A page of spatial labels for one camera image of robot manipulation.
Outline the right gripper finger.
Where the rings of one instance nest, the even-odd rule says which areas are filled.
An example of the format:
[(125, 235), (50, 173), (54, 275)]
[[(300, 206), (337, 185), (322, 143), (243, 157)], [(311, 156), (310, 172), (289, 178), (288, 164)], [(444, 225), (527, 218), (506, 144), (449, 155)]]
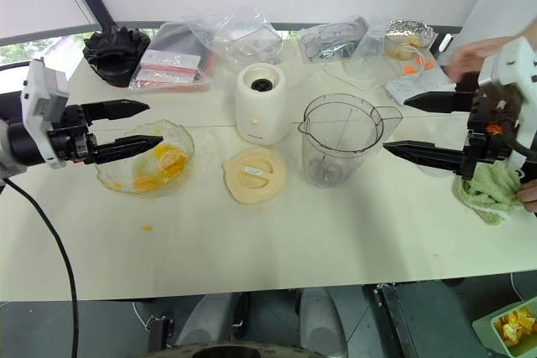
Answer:
[(464, 154), (459, 150), (438, 148), (434, 143), (410, 140), (384, 143), (383, 148), (392, 155), (419, 166), (451, 171), (457, 175), (464, 173)]
[(455, 95), (454, 91), (427, 91), (406, 99), (404, 105), (424, 112), (451, 113), (456, 110)]

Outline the person's left hand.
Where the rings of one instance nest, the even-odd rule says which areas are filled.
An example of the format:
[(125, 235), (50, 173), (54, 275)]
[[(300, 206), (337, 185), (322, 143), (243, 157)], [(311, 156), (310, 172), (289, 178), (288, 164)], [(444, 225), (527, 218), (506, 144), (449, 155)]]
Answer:
[(518, 199), (523, 203), (528, 212), (537, 212), (537, 181), (532, 180), (521, 186), (517, 192)]

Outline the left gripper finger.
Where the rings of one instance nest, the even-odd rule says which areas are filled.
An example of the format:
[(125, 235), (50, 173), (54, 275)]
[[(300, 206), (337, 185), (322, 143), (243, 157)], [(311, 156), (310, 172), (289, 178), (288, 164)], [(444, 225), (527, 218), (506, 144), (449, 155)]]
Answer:
[(148, 104), (134, 100), (112, 100), (87, 103), (82, 105), (86, 120), (118, 120), (135, 116), (150, 108)]
[(145, 153), (163, 141), (161, 136), (134, 135), (94, 147), (94, 163), (104, 164)]

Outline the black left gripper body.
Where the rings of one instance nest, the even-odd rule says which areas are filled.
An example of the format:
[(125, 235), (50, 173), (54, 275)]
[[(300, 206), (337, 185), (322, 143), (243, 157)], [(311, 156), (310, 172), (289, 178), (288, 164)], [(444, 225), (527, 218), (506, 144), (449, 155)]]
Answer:
[(47, 132), (56, 156), (63, 161), (91, 164), (96, 162), (96, 137), (89, 126), (98, 120), (100, 103), (69, 105), (58, 122)]

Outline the person's right hand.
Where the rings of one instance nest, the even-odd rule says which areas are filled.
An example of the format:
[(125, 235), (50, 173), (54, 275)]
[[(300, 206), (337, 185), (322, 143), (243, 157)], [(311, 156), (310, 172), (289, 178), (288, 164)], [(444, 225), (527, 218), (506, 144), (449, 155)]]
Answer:
[(494, 39), (484, 39), (457, 48), (449, 59), (447, 75), (452, 82), (458, 83), (466, 73), (481, 70), (484, 60), (497, 53), (505, 44), (520, 38), (520, 35)]

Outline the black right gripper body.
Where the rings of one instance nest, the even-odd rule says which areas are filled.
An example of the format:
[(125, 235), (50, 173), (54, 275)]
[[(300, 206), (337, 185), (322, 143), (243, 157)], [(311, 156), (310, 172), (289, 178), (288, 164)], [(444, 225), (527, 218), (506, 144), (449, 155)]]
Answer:
[(514, 150), (522, 96), (515, 84), (491, 84), (474, 91), (456, 91), (456, 110), (468, 112), (467, 137), (457, 174), (473, 177), (479, 163), (504, 161), (520, 170), (524, 156)]

